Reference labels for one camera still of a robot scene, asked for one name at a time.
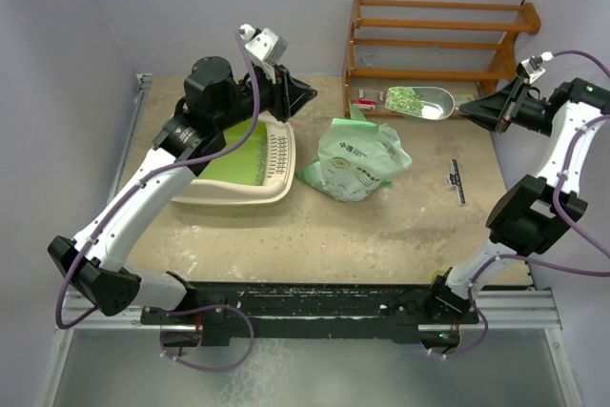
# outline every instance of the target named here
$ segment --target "green litter tray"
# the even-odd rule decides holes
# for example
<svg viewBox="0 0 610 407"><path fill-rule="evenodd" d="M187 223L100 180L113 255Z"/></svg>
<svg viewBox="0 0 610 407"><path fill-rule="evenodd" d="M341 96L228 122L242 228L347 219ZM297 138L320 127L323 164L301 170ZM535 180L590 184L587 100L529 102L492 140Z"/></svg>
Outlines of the green litter tray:
<svg viewBox="0 0 610 407"><path fill-rule="evenodd" d="M227 147L234 145L249 126L250 121L245 121L226 130ZM246 143L212 161L173 201L200 205L274 203L293 183L295 153L292 126L262 113Z"/></svg>

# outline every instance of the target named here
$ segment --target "beige table surface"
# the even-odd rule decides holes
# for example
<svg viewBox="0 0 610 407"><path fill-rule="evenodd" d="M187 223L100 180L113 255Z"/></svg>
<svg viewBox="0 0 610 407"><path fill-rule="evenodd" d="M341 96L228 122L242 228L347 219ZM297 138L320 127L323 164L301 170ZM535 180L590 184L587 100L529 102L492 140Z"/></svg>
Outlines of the beige table surface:
<svg viewBox="0 0 610 407"><path fill-rule="evenodd" d="M183 95L184 77L156 76L127 165L129 178ZM317 141L341 115L338 77L304 78L318 90L291 121L298 170L316 156ZM174 271L189 280L428 283L468 257L487 237L487 214L504 193L487 131L470 122L424 123L377 118L397 130L413 166L392 189L340 203L295 182L270 207L218 208L169 204L135 245L128 264ZM444 175L458 162L467 205L458 205ZM515 264L497 284L529 285Z"/></svg>

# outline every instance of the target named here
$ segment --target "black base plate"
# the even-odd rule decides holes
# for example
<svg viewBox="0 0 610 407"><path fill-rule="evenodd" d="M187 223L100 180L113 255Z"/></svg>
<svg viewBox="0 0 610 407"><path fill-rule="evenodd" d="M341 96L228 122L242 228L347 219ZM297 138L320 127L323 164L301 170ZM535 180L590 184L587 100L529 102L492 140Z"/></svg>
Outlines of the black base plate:
<svg viewBox="0 0 610 407"><path fill-rule="evenodd" d="M423 307L429 285L192 282L189 309L214 304L238 307L253 323L256 338L381 338L421 341L417 325L434 321ZM194 315L142 313L143 325L194 324ZM478 322L466 314L463 324ZM248 337L242 318L220 309L203 314L206 346Z"/></svg>

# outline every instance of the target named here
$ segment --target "green litter pellets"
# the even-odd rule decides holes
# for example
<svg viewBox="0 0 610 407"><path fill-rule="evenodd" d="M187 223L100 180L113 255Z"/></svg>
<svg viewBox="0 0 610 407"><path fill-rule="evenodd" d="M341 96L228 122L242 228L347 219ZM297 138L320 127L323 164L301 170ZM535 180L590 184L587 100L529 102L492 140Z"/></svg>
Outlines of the green litter pellets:
<svg viewBox="0 0 610 407"><path fill-rule="evenodd" d="M421 116L423 103L421 102L421 97L419 97L413 88L396 86L388 90L385 108L392 112Z"/></svg>

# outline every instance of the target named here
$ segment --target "gray floor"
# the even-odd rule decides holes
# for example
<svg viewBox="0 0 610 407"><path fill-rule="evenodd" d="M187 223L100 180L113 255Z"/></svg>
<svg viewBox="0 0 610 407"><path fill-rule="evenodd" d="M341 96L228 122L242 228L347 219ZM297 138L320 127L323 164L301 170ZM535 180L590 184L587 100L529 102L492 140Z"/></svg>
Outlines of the gray floor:
<svg viewBox="0 0 610 407"><path fill-rule="evenodd" d="M222 365L246 343L189 349L186 358ZM564 405L536 330L490 332L473 353L445 362L381 340L259 340L227 374L187 369L159 353L155 331L77 331L55 406Z"/></svg>

